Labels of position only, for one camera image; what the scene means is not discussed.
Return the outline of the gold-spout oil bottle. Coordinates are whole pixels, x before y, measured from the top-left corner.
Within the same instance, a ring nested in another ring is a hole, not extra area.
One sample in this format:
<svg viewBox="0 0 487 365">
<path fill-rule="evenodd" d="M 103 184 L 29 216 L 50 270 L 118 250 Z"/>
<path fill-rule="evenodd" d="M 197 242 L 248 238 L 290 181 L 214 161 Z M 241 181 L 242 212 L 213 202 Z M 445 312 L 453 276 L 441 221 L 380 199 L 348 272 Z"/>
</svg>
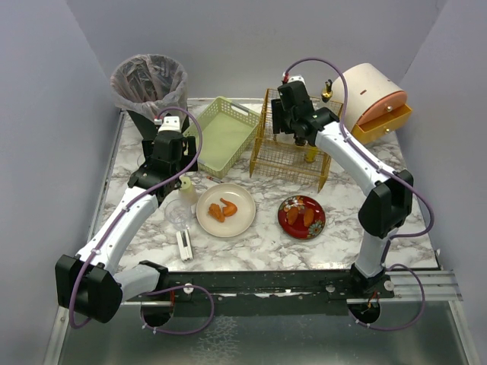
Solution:
<svg viewBox="0 0 487 365">
<path fill-rule="evenodd" d="M 328 79 L 325 82 L 325 86 L 321 91 L 321 100 L 324 103 L 328 103 L 332 97 L 333 97 L 333 82 L 331 79 Z"/>
</svg>

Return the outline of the small yellow spice bottle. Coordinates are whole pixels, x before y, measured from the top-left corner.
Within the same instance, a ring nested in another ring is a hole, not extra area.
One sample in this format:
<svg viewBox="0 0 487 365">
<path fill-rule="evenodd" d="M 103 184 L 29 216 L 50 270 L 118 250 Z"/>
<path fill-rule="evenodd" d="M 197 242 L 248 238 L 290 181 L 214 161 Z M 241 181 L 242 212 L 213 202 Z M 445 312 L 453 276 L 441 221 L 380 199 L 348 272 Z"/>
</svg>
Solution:
<svg viewBox="0 0 487 365">
<path fill-rule="evenodd" d="M 309 147 L 307 152 L 304 155 L 304 161 L 306 163 L 313 163 L 316 159 L 317 155 L 317 148 L 316 147 Z"/>
</svg>

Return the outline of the green-lid seasoning shaker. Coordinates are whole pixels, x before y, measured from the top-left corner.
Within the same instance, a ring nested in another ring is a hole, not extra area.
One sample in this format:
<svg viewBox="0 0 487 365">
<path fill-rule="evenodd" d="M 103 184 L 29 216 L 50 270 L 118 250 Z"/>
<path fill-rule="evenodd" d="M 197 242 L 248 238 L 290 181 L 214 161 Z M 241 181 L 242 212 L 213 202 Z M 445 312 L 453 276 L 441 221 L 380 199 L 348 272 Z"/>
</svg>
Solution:
<svg viewBox="0 0 487 365">
<path fill-rule="evenodd" d="M 195 186 L 187 176 L 180 178 L 180 188 L 178 190 L 180 199 L 188 206 L 194 206 L 199 200 Z"/>
</svg>

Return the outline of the cream round plate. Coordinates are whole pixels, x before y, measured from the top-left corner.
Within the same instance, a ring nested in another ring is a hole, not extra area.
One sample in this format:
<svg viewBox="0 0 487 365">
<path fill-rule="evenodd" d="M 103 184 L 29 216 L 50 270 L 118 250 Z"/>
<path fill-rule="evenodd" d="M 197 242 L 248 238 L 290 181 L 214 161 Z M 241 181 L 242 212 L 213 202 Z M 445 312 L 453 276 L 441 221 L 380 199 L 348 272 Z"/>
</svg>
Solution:
<svg viewBox="0 0 487 365">
<path fill-rule="evenodd" d="M 196 206 L 200 226 L 213 236 L 229 238 L 247 230 L 256 216 L 250 193 L 233 183 L 217 184 L 206 190 Z"/>
</svg>

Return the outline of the red floral plate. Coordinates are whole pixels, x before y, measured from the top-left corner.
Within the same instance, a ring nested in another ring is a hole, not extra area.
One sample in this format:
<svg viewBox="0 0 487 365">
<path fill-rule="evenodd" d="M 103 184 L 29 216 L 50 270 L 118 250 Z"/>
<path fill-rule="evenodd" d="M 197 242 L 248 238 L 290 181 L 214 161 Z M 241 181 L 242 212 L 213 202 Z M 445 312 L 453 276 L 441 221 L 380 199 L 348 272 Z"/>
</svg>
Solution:
<svg viewBox="0 0 487 365">
<path fill-rule="evenodd" d="M 295 223 L 290 226 L 286 215 L 289 208 L 297 206 L 299 216 Z M 309 227 L 303 224 L 303 216 L 306 208 L 314 209 L 314 221 Z M 294 195 L 285 199 L 278 209 L 278 223 L 281 228 L 289 235 L 299 240 L 312 240 L 319 236 L 326 224 L 326 215 L 322 206 L 313 198 L 304 195 Z"/>
</svg>

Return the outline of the gold-cap pepper grinder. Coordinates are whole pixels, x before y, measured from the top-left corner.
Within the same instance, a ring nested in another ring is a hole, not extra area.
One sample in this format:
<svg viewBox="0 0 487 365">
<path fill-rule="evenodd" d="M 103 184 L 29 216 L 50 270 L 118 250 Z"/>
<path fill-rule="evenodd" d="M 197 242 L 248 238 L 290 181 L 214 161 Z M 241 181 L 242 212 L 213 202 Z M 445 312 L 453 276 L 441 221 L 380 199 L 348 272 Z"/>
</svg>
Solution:
<svg viewBox="0 0 487 365">
<path fill-rule="evenodd" d="M 294 137 L 294 144 L 298 147 L 303 147 L 307 144 L 307 140 L 305 138 L 300 138 L 295 136 Z"/>
</svg>

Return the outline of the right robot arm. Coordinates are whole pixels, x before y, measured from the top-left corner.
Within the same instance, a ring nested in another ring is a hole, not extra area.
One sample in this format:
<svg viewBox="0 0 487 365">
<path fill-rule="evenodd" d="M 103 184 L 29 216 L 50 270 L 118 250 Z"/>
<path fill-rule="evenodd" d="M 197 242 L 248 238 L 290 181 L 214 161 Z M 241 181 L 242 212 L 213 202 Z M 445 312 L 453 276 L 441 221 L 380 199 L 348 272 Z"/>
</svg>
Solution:
<svg viewBox="0 0 487 365">
<path fill-rule="evenodd" d="M 277 91 L 278 98 L 272 100 L 275 131 L 292 134 L 331 156 L 364 193 L 358 212 L 364 236 L 350 275 L 354 290 L 366 291 L 384 275 L 388 241 L 411 213 L 412 174 L 396 172 L 378 160 L 340 125 L 330 109 L 316 109 L 302 81 L 288 81 Z"/>
</svg>

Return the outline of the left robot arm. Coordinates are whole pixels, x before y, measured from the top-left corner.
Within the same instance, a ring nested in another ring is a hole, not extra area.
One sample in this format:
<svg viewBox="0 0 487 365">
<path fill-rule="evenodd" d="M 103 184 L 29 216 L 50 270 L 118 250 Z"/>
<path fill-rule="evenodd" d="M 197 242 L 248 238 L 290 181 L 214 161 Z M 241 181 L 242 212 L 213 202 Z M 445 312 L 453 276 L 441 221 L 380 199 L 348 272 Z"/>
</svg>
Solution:
<svg viewBox="0 0 487 365">
<path fill-rule="evenodd" d="M 196 171 L 201 144 L 194 136 L 162 131 L 143 144 L 144 163 L 130 176 L 121 202 L 98 233 L 74 256 L 62 255 L 55 265 L 58 304 L 68 309 L 69 325 L 80 329 L 75 315 L 109 322 L 129 295 L 114 271 L 143 223 L 180 185 L 180 176 Z"/>
</svg>

